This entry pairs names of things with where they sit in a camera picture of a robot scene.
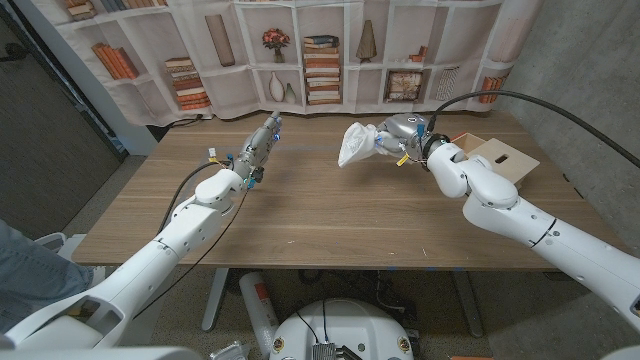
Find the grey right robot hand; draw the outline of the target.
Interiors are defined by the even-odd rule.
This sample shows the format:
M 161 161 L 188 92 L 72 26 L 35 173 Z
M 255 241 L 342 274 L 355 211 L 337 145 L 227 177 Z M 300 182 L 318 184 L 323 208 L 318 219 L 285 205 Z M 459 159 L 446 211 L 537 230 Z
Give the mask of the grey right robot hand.
M 430 137 L 424 117 L 402 113 L 387 117 L 375 130 L 374 144 L 382 154 L 410 160 L 425 159 L 423 150 Z

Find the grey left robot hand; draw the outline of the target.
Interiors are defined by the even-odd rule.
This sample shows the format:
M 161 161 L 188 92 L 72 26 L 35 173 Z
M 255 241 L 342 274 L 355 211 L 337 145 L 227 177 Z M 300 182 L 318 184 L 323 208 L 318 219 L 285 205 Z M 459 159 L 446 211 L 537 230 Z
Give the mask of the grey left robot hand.
M 272 148 L 280 140 L 281 125 L 280 112 L 274 111 L 264 124 L 246 139 L 233 162 L 233 171 L 249 182 L 254 172 L 264 167 Z

